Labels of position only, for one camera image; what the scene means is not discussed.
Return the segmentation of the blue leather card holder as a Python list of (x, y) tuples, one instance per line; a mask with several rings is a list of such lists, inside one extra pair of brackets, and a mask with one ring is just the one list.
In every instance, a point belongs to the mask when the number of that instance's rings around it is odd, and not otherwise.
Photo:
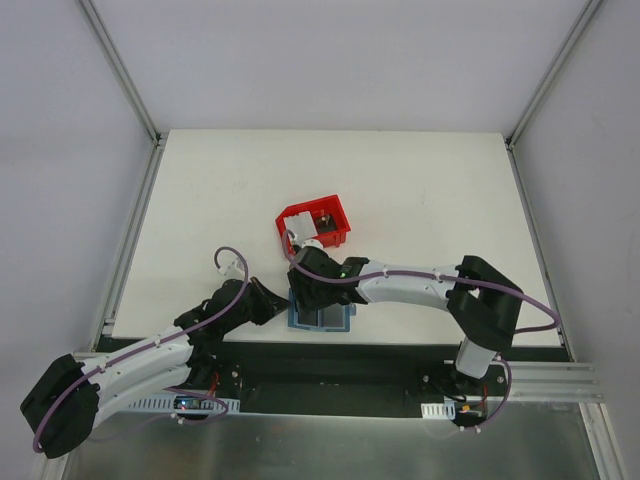
[(298, 305), (296, 303), (296, 297), (292, 290), (289, 290), (289, 301), (290, 301), (290, 307), (288, 310), (288, 318), (287, 318), (287, 325), (289, 328), (311, 331), (311, 332), (318, 332), (318, 333), (346, 333), (351, 330), (351, 319), (356, 315), (355, 304), (342, 305), (346, 313), (345, 313), (345, 325), (341, 329), (326, 329), (323, 327), (323, 310), (325, 308), (321, 310), (317, 310), (319, 312), (319, 326), (317, 328), (300, 328), (296, 324), (296, 318), (297, 318), (297, 313), (301, 310), (298, 308)]

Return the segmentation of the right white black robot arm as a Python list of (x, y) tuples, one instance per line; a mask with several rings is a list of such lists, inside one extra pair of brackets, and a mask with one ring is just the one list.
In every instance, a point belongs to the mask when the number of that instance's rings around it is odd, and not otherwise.
[(484, 385), (494, 357), (512, 346), (522, 305), (522, 290), (472, 255), (457, 265), (418, 268), (366, 257), (339, 263), (324, 250), (308, 246), (293, 257), (287, 277), (301, 310), (399, 303), (449, 313), (464, 333), (450, 382), (466, 395)]

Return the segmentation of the red plastic bin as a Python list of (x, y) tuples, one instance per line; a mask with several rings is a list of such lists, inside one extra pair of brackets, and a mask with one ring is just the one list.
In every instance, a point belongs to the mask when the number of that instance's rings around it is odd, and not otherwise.
[(337, 194), (290, 205), (276, 217), (275, 225), (282, 237), (291, 232), (286, 240), (288, 252), (294, 253), (291, 239), (296, 245), (306, 240), (316, 240), (323, 247), (339, 247), (347, 240), (351, 226)]

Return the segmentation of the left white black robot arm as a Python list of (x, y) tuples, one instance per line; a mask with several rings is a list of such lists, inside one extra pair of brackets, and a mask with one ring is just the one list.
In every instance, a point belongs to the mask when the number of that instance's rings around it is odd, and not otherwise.
[(151, 393), (183, 383), (204, 387), (211, 377), (208, 361), (226, 334), (246, 323), (262, 326), (289, 305), (257, 278), (227, 280), (149, 338), (85, 360), (58, 357), (20, 405), (34, 434), (33, 450), (49, 459), (61, 457), (113, 414)]

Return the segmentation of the dark credit card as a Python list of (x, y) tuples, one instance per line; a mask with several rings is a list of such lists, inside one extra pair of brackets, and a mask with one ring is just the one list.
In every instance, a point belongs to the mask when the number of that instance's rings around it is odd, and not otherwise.
[(297, 313), (296, 324), (300, 328), (317, 328), (319, 326), (319, 312), (317, 310)]
[(323, 310), (323, 327), (341, 329), (345, 325), (345, 309), (342, 305), (332, 305)]

